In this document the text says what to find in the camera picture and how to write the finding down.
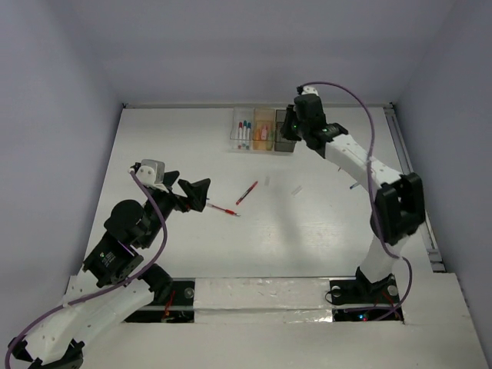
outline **clear plastic container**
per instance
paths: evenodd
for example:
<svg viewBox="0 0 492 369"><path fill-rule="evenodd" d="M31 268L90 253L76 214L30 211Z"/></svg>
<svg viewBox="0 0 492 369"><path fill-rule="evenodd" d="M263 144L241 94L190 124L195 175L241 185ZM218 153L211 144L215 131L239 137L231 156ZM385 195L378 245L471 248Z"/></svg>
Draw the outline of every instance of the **clear plastic container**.
<svg viewBox="0 0 492 369"><path fill-rule="evenodd" d="M275 109L254 110L253 150L273 151L275 142Z"/></svg>
<svg viewBox="0 0 492 369"><path fill-rule="evenodd" d="M231 128L231 148L234 150L251 150L254 125L253 108L234 108Z"/></svg>
<svg viewBox="0 0 492 369"><path fill-rule="evenodd" d="M276 122L285 110L273 108L234 108L231 127L231 149L258 152L292 152L294 143L281 139Z"/></svg>

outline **screw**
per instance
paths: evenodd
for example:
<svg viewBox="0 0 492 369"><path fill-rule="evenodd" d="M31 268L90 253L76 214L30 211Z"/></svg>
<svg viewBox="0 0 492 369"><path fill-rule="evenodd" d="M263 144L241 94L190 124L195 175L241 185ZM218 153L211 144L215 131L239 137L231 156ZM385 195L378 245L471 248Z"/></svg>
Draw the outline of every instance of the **screw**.
<svg viewBox="0 0 492 369"><path fill-rule="evenodd" d="M185 296L186 298L193 298L193 296L194 296L194 289L193 289L193 288L191 288L191 287L186 288L186 289L184 290L184 296Z"/></svg>
<svg viewBox="0 0 492 369"><path fill-rule="evenodd" d="M331 287L331 296L333 296L334 298L339 298L341 296L340 286Z"/></svg>
<svg viewBox="0 0 492 369"><path fill-rule="evenodd" d="M387 286L387 292L391 296L397 296L398 295L398 288L395 285Z"/></svg>

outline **white robotic arm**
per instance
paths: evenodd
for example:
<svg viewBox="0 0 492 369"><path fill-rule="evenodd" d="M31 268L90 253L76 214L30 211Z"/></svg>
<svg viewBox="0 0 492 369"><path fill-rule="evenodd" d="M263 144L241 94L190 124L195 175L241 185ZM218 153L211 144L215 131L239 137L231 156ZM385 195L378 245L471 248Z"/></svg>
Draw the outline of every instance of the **white robotic arm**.
<svg viewBox="0 0 492 369"><path fill-rule="evenodd" d="M131 175L148 197L144 205L133 200L117 204L105 222L106 232L84 260L82 269L71 277L59 306L30 324L9 345L9 356L32 364L29 369L78 369L84 353L97 337L152 301L163 303L173 285L172 278L152 260L129 276L143 257L136 249L149 248L165 219L173 210L202 211L210 179L194 184L179 180L187 195L172 192L179 172L165 173L164 163L144 160L131 168Z"/></svg>
<svg viewBox="0 0 492 369"><path fill-rule="evenodd" d="M383 240L378 237L377 218L373 214L373 240L366 258L355 273L355 281L344 281L345 291L332 294L334 303L373 304L382 289L394 283L391 277L394 262L398 260L408 236L425 221L422 181L415 173L403 175L374 157L368 158L367 151L344 127L338 123L327 124L316 88L301 86L298 93L294 105L287 108L281 128L283 137L306 141L309 148L344 169L366 191L373 191L374 208ZM368 160L371 161L371 175L367 173Z"/></svg>

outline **white wall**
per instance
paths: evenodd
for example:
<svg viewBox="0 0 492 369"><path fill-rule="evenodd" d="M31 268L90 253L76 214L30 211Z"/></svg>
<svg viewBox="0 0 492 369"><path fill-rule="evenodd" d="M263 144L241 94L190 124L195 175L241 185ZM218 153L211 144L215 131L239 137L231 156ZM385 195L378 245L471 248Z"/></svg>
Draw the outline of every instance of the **white wall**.
<svg viewBox="0 0 492 369"><path fill-rule="evenodd" d="M70 8L0 4L0 347L80 268L121 104Z"/></svg>
<svg viewBox="0 0 492 369"><path fill-rule="evenodd" d="M492 2L459 0L397 103L437 243L492 364Z"/></svg>
<svg viewBox="0 0 492 369"><path fill-rule="evenodd" d="M125 102L394 101L454 0L71 0ZM349 101L332 88L325 101Z"/></svg>

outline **white table surface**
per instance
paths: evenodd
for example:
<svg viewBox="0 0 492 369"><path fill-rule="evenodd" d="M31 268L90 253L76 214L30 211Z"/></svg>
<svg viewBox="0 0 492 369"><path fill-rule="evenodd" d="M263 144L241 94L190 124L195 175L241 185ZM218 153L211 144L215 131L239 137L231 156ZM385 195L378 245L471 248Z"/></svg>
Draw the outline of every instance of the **white table surface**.
<svg viewBox="0 0 492 369"><path fill-rule="evenodd" d="M372 108L374 154L400 169L382 108ZM370 129L359 108L330 108L337 121L367 147ZM298 143L292 155L231 152L232 109L125 109L111 153L87 253L101 239L103 224L119 201L144 195L127 170L144 158L163 161L181 178L210 178L211 202L236 210L240 218L206 208L174 212L168 245L159 264L175 278L308 277L353 275L372 239L367 192L332 163ZM270 184L265 186L265 178ZM239 205L237 199L258 180ZM298 186L302 191L291 192ZM181 193L176 184L176 192ZM142 254L155 253L155 245ZM403 252L414 269L431 273L420 232Z"/></svg>
<svg viewBox="0 0 492 369"><path fill-rule="evenodd" d="M399 168L383 110L371 111L377 132L375 156ZM362 110L326 112L329 121L341 123L368 146L369 127ZM268 291L279 286L281 294L268 297L262 292L263 281L235 278L353 275L372 239L370 206L361 187L349 190L351 178L304 144L289 156L231 152L231 119L231 109L123 111L87 253L104 233L103 223L116 203L145 200L127 170L136 161L153 158L164 161L169 171L179 170L183 179L210 178L211 200L241 213L235 218L206 208L203 214L171 214L168 245L158 263L174 278L232 279L197 280L196 323L120 324L87 353L85 367L487 367L459 284L452 274L432 273L420 232L403 250L415 273L404 305L405 325L284 324L290 315L275 318L278 304L285 301L314 313L327 311L330 307L321 293L326 280L274 279L265 282L271 283ZM267 176L271 180L265 186ZM235 201L255 180L258 187L236 208ZM303 190L293 197L299 185ZM142 254L150 257L160 240L161 236ZM398 284L406 287L404 264L397 263L394 270ZM293 299L287 295L290 289L284 291L285 283ZM225 286L230 293L224 292ZM221 316L224 308L236 310ZM256 319L258 308L270 309L274 318L260 312Z"/></svg>

